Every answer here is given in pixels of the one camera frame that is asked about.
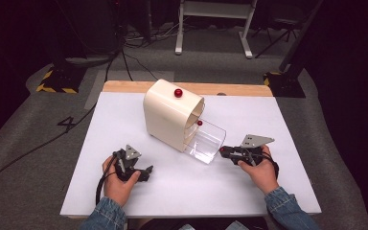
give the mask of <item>finger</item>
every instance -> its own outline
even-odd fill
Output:
[[[252,174],[254,169],[253,167],[249,166],[248,164],[246,164],[244,161],[238,161],[238,165],[241,167],[241,169],[243,171],[245,171],[248,174]]]
[[[130,179],[126,182],[126,186],[131,190],[136,184],[137,180],[139,179],[140,171],[136,171],[133,173],[133,175],[130,177]]]
[[[109,156],[108,158],[106,158],[106,160],[103,162],[103,172],[105,172],[109,162],[112,160],[112,157],[113,156]]]
[[[262,146],[261,146],[261,148],[262,148],[262,152],[265,152],[265,153],[267,153],[268,155],[271,155],[271,153],[270,153],[270,149],[268,148],[268,146],[267,146],[267,145],[262,145]]]

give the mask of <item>wrist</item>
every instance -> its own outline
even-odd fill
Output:
[[[267,194],[273,192],[274,190],[276,190],[279,187],[280,187],[279,183],[277,183],[277,181],[275,181],[275,183],[272,183],[268,186],[265,186],[264,188],[261,188],[261,190],[264,193],[264,195],[266,196]]]

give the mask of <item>white table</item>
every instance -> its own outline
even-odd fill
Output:
[[[91,214],[102,162],[126,144],[142,153],[137,169],[154,166],[149,181],[136,184],[124,207],[129,218],[266,215],[263,194],[230,160],[218,153],[206,165],[149,136],[143,98],[143,93],[101,93],[61,215]],[[224,145],[240,145],[245,134],[273,137],[268,145],[280,166],[279,183],[296,194],[303,210],[321,212],[275,98],[205,96],[205,104],[202,119],[226,130]]]
[[[256,1],[252,1],[250,5],[245,4],[230,4],[230,3],[214,3],[214,2],[194,2],[181,0],[180,15],[178,25],[177,41],[175,43],[175,53],[181,55],[183,44],[183,22],[184,15],[192,16],[208,16],[208,17],[225,17],[246,19],[243,32],[239,32],[241,45],[244,49],[244,54],[247,58],[252,58],[249,44],[246,36],[249,31],[250,22],[253,18],[253,13],[256,8]]]

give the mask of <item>clear plastic container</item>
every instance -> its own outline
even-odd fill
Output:
[[[187,139],[188,143],[184,143],[184,152],[206,164],[214,159],[226,137],[224,129],[202,119],[187,128],[186,135],[189,134],[191,138]]]

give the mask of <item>jacket sleeve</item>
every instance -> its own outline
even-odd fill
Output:
[[[115,201],[103,197],[92,214],[80,226],[85,229],[117,229],[123,230],[127,217],[124,210]]]
[[[319,229],[310,215],[301,210],[295,196],[282,187],[267,194],[264,200],[267,210],[286,229]]]

